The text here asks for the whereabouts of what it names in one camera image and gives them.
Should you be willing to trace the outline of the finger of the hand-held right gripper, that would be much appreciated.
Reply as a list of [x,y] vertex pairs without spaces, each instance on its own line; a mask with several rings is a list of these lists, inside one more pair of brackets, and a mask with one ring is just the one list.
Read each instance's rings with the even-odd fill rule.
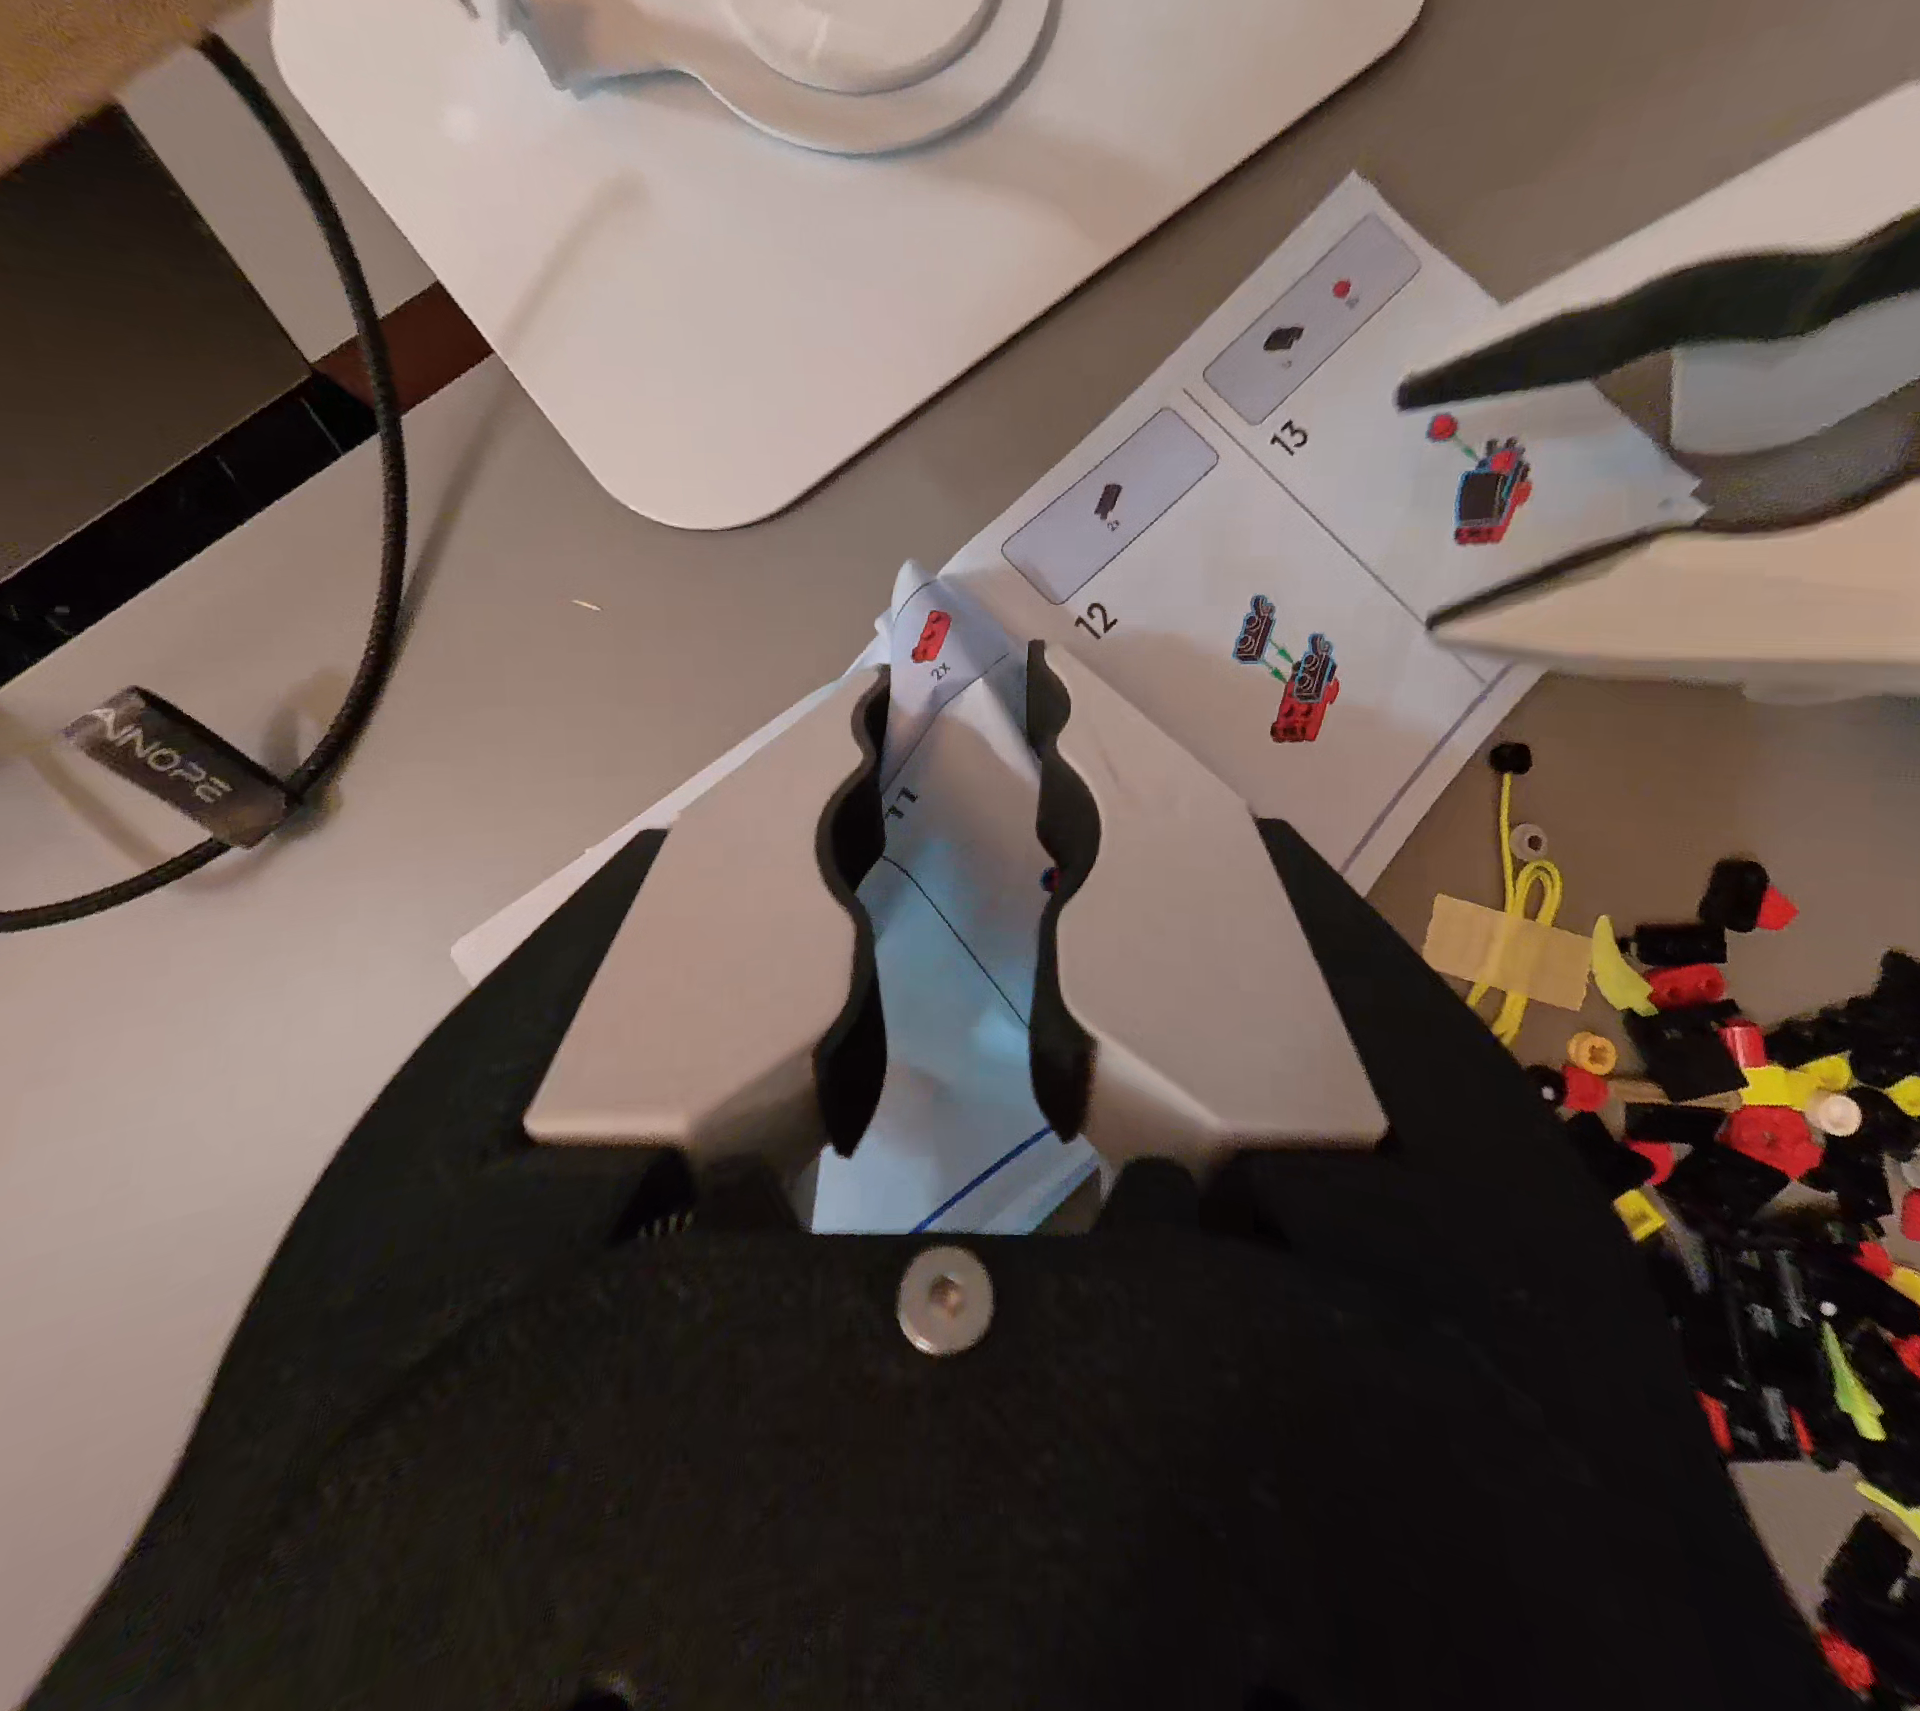
[[1918,377],[1918,88],[1899,86],[1503,305],[1400,379],[1404,409],[1667,357],[1672,449],[1804,443]]
[[1756,701],[1913,699],[1918,495],[1775,531],[1669,531],[1428,627],[1452,647],[1590,679]]

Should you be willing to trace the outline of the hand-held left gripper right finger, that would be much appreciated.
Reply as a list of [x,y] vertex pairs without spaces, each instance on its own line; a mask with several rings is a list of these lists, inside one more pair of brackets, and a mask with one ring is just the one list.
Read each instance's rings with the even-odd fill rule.
[[1087,663],[1029,641],[1054,869],[1025,1021],[1036,1105],[1108,1163],[1376,1145],[1385,1113],[1247,803]]

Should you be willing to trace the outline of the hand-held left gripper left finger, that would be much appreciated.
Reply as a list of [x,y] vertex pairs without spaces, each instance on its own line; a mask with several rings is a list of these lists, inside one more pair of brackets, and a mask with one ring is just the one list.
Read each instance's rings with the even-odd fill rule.
[[859,887],[883,853],[892,675],[863,667],[680,811],[523,1113],[544,1145],[807,1163],[889,1067]]

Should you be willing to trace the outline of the lego instruction booklet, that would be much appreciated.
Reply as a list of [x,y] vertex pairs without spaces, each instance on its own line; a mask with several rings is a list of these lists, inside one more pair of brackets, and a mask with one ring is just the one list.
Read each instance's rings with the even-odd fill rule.
[[[815,1229],[1022,1229],[1091,1163],[1128,1165],[1060,1139],[1031,1085],[1054,869],[1025,725],[1029,641],[1087,663],[1263,833],[1290,825],[1363,891],[1526,683],[1428,619],[1700,517],[1691,477],[1590,385],[1395,403],[1411,365],[1492,315],[1464,271],[1349,182],[1006,515],[946,565],[902,567],[845,673],[889,673],[883,843],[859,887],[887,1063],[859,1145],[815,1155]],[[609,935],[587,939],[579,987],[539,995],[507,1109],[520,1145],[684,1157],[544,1145],[523,1113],[663,833],[835,683],[636,821],[636,885],[615,887]]]

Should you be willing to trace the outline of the pile of lego pieces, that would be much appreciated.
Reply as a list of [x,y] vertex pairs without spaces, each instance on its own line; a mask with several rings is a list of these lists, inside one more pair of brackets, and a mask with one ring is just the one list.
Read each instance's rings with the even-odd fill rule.
[[1617,937],[1658,1015],[1613,1011],[1527,1077],[1644,1249],[1726,1463],[1809,1463],[1861,1513],[1818,1585],[1815,1641],[1853,1707],[1918,1701],[1916,957],[1763,1025],[1735,937],[1798,915],[1718,859],[1693,915]]

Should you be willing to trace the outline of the clear tape piece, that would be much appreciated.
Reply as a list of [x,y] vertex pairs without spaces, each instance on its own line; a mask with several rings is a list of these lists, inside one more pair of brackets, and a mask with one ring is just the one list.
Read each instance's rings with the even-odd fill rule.
[[1590,953],[1585,935],[1444,893],[1432,901],[1419,945],[1441,975],[1562,1009],[1584,1003]]

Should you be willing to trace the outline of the dark rounded panel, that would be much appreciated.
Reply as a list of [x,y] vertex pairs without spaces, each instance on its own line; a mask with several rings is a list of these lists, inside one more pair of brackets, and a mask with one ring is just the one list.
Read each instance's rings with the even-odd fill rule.
[[4,575],[307,375],[119,108],[4,176]]

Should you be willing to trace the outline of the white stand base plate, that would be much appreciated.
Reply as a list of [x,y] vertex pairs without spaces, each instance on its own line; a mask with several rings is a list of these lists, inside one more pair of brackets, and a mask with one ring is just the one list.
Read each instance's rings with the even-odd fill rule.
[[591,477],[758,523],[1428,0],[273,0],[278,68]]

